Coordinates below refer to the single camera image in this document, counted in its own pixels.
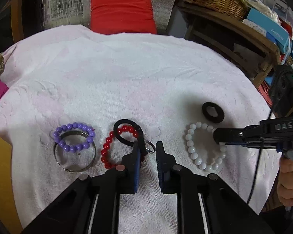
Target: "white tablecloth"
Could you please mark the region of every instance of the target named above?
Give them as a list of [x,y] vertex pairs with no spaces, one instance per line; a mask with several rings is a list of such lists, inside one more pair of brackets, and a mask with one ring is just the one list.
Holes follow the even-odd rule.
[[[13,191],[23,227],[78,176],[64,172],[53,158],[51,132],[60,124],[77,121],[96,129],[98,154],[87,171],[91,176],[105,172],[100,149],[120,118],[140,124],[154,144],[163,141],[177,163],[207,175],[190,160],[184,139],[191,123],[210,123],[202,104],[223,108],[225,119],[214,127],[258,124],[269,113],[263,97],[232,63],[205,46],[171,36],[105,36],[83,26],[61,26],[18,42],[4,57],[1,79],[10,89],[0,100],[0,136],[13,145]],[[205,161],[219,154],[207,131],[196,131],[194,144]],[[130,148],[114,142],[110,152],[117,162]],[[85,159],[88,153],[82,153]],[[258,150],[230,146],[216,171],[243,200],[251,190],[257,156]],[[275,151],[263,151],[250,203],[257,213],[273,185],[278,159]],[[138,192],[121,196],[119,233],[176,233],[176,207],[175,195],[160,193],[155,155],[148,155]]]

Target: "metal screw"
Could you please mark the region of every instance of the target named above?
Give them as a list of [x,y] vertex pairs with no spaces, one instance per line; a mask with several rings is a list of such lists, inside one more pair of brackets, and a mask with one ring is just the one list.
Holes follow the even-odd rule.
[[88,178],[88,174],[87,173],[82,173],[78,176],[78,178],[83,181],[86,180]]
[[172,168],[175,171],[180,171],[182,169],[182,166],[180,164],[175,164]]
[[123,170],[125,170],[126,169],[126,166],[125,165],[123,165],[123,164],[119,164],[118,166],[116,166],[115,167],[115,169],[117,170],[117,171],[123,171]]
[[211,180],[218,180],[219,176],[217,174],[214,174],[214,173],[211,173],[210,175],[208,175],[208,177],[211,179]]

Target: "finger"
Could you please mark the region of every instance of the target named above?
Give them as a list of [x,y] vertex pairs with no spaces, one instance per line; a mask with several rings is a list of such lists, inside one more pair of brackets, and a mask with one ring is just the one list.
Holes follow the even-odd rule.
[[285,199],[292,199],[293,198],[293,189],[286,189],[281,184],[278,184],[278,186],[277,186],[277,193],[279,196],[281,196]]
[[293,189],[293,173],[279,173],[279,182],[287,189]]
[[279,197],[279,201],[286,207],[293,206],[293,199],[285,199],[285,198]]
[[289,173],[293,172],[293,161],[291,159],[280,158],[280,172]]

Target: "purple beaded bracelet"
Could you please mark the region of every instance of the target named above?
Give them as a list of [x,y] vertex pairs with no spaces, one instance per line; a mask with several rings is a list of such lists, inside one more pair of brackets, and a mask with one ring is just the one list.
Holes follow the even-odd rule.
[[[75,145],[67,145],[64,140],[61,139],[60,133],[65,132],[66,130],[72,130],[72,129],[80,129],[85,132],[89,133],[89,136],[86,138],[86,142],[82,144],[77,144]],[[54,141],[59,144],[61,148],[63,148],[64,151],[66,152],[73,152],[75,153],[76,151],[81,151],[82,149],[88,149],[90,147],[90,144],[93,143],[93,139],[95,138],[96,133],[94,132],[94,128],[84,125],[83,123],[77,123],[74,122],[73,124],[67,124],[67,125],[62,125],[61,127],[57,127],[56,131],[53,132],[53,138]]]

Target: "white beaded bracelet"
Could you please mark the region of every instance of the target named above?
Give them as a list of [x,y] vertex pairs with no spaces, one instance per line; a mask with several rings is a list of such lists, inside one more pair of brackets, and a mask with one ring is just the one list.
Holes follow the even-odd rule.
[[196,152],[196,149],[194,147],[194,142],[192,140],[192,135],[194,134],[194,131],[197,128],[206,129],[208,132],[211,132],[212,134],[216,130],[213,126],[207,125],[206,123],[202,123],[200,121],[190,125],[190,129],[188,130],[188,134],[186,135],[186,141],[187,141],[187,146],[189,147],[188,152],[190,153],[190,158],[194,160],[194,163],[198,165],[201,170],[205,170],[207,172],[210,172],[211,170],[217,170],[219,168],[219,165],[222,163],[222,160],[226,157],[225,152],[227,151],[227,146],[224,143],[219,143],[220,145],[219,157],[215,159],[215,163],[213,163],[212,165],[207,165],[199,157],[199,154]]

